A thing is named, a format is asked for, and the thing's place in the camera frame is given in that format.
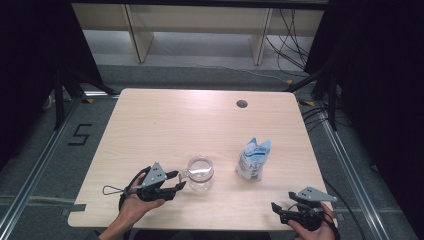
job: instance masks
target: wooden tabletop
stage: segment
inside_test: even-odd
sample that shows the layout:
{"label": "wooden tabletop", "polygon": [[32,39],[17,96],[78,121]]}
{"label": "wooden tabletop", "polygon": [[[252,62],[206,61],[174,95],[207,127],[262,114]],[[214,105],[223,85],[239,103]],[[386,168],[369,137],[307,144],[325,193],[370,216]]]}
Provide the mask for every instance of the wooden tabletop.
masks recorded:
{"label": "wooden tabletop", "polygon": [[[240,108],[243,100],[247,107]],[[256,137],[271,139],[260,182],[235,172],[243,147]],[[172,201],[148,212],[136,228],[188,230],[290,229],[271,202],[289,208],[289,191],[312,186],[326,192],[296,99],[291,93],[125,89],[106,127],[72,212],[74,227],[107,227],[118,214],[119,194],[143,168],[159,162],[165,172],[181,170],[198,154],[214,164],[213,187],[194,192],[188,184]],[[178,178],[165,182],[172,187]]]}

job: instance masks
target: floor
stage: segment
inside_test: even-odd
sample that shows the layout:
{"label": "floor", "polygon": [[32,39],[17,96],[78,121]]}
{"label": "floor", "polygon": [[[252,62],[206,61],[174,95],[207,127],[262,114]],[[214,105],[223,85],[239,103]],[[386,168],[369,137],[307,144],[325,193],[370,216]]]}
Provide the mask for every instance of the floor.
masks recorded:
{"label": "floor", "polygon": [[[127,32],[85,31],[85,35],[96,63],[105,71],[117,66],[225,69],[234,71],[234,73],[260,75],[263,78],[278,79],[283,82],[287,82],[288,79],[281,79],[275,75],[269,76],[263,74],[263,72],[275,73],[282,70],[289,74],[304,74],[300,72],[301,69],[299,67],[279,58],[268,43],[264,49],[261,65],[255,66],[250,51],[249,36],[244,35],[155,33],[154,41],[144,63],[136,62],[135,53]],[[278,36],[270,36],[269,38],[270,42],[280,49],[282,46],[281,39]],[[310,49],[312,41],[313,38],[297,38],[298,45],[306,51]],[[293,41],[289,42],[289,46],[296,48]],[[299,54],[295,51],[284,48],[283,52],[300,63],[300,65],[303,64]],[[309,92],[310,89],[307,86],[303,92]],[[310,100],[310,97],[304,94],[298,95],[298,99],[306,101]],[[104,127],[107,124],[107,119],[93,119],[92,116],[95,114],[110,114],[115,103],[116,99],[104,98],[96,102],[95,110],[87,110],[89,105],[80,104],[81,106],[75,110],[75,114],[80,116],[78,121],[71,119],[69,120],[69,125],[78,125],[78,123],[84,121],[100,121],[99,125]],[[75,105],[73,101],[66,104],[68,109],[72,109],[73,105]],[[310,110],[310,106],[307,105],[300,108],[305,114],[306,111]],[[13,230],[13,227],[15,227],[15,229],[9,233],[8,237],[10,239],[24,239],[28,237],[29,232],[32,239],[46,239],[46,230],[43,229],[43,222],[50,224],[47,226],[52,234],[61,236],[63,232],[67,232],[66,239],[78,239],[90,231],[90,229],[78,232],[69,230],[69,227],[66,226],[66,216],[69,213],[67,211],[72,206],[72,200],[75,198],[71,193],[78,192],[78,186],[81,184],[69,184],[69,181],[72,180],[73,173],[84,174],[85,169],[91,162],[96,146],[93,145],[88,148],[89,150],[84,150],[85,152],[82,153],[72,150],[61,151],[62,148],[68,149],[65,148],[67,146],[66,142],[60,142],[55,145],[55,143],[51,142],[50,134],[43,134],[51,131],[50,126],[54,124],[54,117],[52,116],[54,116],[54,112],[46,111],[40,117],[39,127],[34,129],[32,134],[43,137],[37,139],[29,138],[25,143],[26,151],[17,156],[14,161],[11,161],[6,171],[3,171],[0,175],[0,189],[3,188],[0,192],[0,213],[6,213],[10,210],[9,205],[12,204],[14,196],[24,194],[21,192],[25,190],[22,190],[20,186],[31,187],[32,184],[38,185],[38,187],[35,187],[34,193],[29,193],[29,202],[25,211],[18,213],[22,214],[19,220],[12,222],[11,228]],[[320,164],[326,166],[322,168],[323,176],[334,183],[336,189],[346,192],[345,200],[351,205],[351,210],[361,216],[359,225],[364,229],[366,238],[417,239],[405,220],[402,211],[390,196],[390,192],[379,177],[378,172],[370,170],[369,163],[371,161],[367,158],[367,153],[363,148],[357,144],[360,140],[352,128],[340,127],[334,133],[329,130],[328,124],[322,121],[322,118],[325,117],[325,113],[322,113],[321,115],[314,115],[308,122],[305,121],[308,130],[311,130],[310,138],[313,145],[314,143],[326,142],[322,146],[314,145],[317,160]],[[342,126],[349,125],[349,121],[343,115],[343,112],[338,112],[338,117],[340,117],[338,121]],[[321,128],[319,130],[321,132],[313,130],[316,126]],[[100,139],[103,129],[100,127],[95,131],[100,133],[97,135],[97,138]],[[64,134],[65,137],[71,138],[74,132],[70,129],[65,129]],[[43,146],[46,145],[55,146],[60,151],[53,151],[52,153],[42,152]],[[56,159],[69,159],[70,157],[77,159],[81,158],[81,155],[84,155],[84,158],[79,159],[78,165],[61,164],[60,161],[47,162],[48,168],[39,165],[38,162],[42,156],[49,156],[49,154],[54,155]],[[22,163],[19,161],[20,159],[30,160],[27,163]],[[43,177],[29,180],[22,177],[32,174],[34,166],[39,166],[39,171],[45,171]],[[352,174],[360,175],[360,177],[356,177],[362,181],[357,182],[355,176],[353,178],[349,177]],[[51,184],[51,179],[57,179],[57,183]],[[334,190],[330,188],[329,193],[335,194]],[[334,206],[340,224],[340,231],[344,234],[342,235],[343,239],[360,239],[361,235],[357,226],[353,224],[354,220],[349,213],[350,209],[346,208],[342,203]],[[367,218],[367,214],[377,216],[377,218]],[[34,222],[33,216],[39,216],[37,223]],[[50,216],[55,216],[53,223],[51,223],[52,218]],[[40,229],[38,231],[28,230],[26,226],[31,226],[30,228],[39,227]],[[280,232],[271,233],[271,237],[272,239],[289,239],[287,235]]]}

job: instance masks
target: light wood surface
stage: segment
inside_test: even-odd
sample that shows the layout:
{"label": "light wood surface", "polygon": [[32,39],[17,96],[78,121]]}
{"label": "light wood surface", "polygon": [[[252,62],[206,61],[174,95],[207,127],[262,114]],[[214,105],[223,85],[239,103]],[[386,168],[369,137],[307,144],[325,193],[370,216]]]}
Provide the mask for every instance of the light wood surface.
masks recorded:
{"label": "light wood surface", "polygon": [[[237,106],[238,100],[248,103]],[[252,137],[271,139],[260,182],[234,171]],[[184,169],[197,154],[209,156],[214,185],[197,193],[188,184],[174,200],[147,213],[136,228],[286,230],[271,202],[289,208],[289,191],[312,186],[326,192],[296,99],[291,93],[125,89],[115,106],[72,212],[74,227],[107,227],[118,214],[119,194],[139,170],[158,161],[166,172]],[[177,178],[165,182],[174,186]]]}

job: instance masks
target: person's left hand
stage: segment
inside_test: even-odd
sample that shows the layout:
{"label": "person's left hand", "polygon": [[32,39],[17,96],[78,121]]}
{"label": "person's left hand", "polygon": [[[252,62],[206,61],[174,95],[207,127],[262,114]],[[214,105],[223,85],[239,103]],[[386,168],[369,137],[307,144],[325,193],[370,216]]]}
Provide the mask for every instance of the person's left hand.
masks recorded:
{"label": "person's left hand", "polygon": [[[137,185],[145,174],[141,174],[133,185]],[[135,190],[129,191],[131,194],[125,199],[119,211],[118,217],[99,236],[100,239],[119,239],[126,231],[130,230],[134,224],[150,210],[158,208],[165,203],[164,199],[157,199],[151,202],[144,202],[135,194]]]}

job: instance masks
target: gray carpet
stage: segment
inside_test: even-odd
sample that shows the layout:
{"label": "gray carpet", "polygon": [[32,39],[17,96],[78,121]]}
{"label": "gray carpet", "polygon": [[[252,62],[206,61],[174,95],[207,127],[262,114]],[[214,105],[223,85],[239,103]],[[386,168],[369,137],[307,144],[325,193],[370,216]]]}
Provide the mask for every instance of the gray carpet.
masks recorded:
{"label": "gray carpet", "polygon": [[[99,66],[99,70],[105,84],[115,90],[138,87],[281,91],[287,87],[286,83],[274,78],[259,77],[228,69]],[[255,71],[255,73],[278,76],[284,81],[291,79],[296,82],[302,79],[279,71]],[[84,88],[97,90],[89,85],[84,85]],[[312,88],[313,84],[309,84],[297,91],[296,97],[299,100],[310,99]],[[67,211],[78,194],[115,103],[116,99],[98,98],[92,103],[79,104],[10,239],[83,239],[92,230],[70,227],[67,224]],[[305,112],[313,107],[300,108],[302,112]],[[356,170],[360,173],[373,203],[379,210],[390,236],[392,239],[417,239],[383,179],[378,172],[369,168],[372,161],[361,145],[354,127],[349,126],[348,119],[344,118],[343,110],[337,110],[337,116],[340,117],[337,118],[338,134]],[[1,214],[7,210],[12,197],[20,190],[20,186],[41,154],[43,146],[53,131],[54,118],[54,109],[40,114],[33,131],[28,134],[27,141],[22,145],[20,154],[11,159],[0,173]],[[317,118],[318,115],[314,115],[307,122]],[[82,142],[82,138],[73,136],[80,124],[91,124],[80,127],[79,131],[79,133],[89,134],[89,138],[85,145],[69,145],[69,143]],[[306,125],[307,129],[312,129],[313,126],[314,123]],[[323,177],[347,201],[367,239],[374,239],[323,125],[316,125],[309,132],[309,136]],[[330,194],[335,195],[331,188],[327,187],[327,189]],[[342,239],[361,239],[360,232],[347,211],[346,205],[339,201],[334,204],[334,207]],[[292,239],[293,236],[294,233],[291,231],[272,233],[273,239]]]}

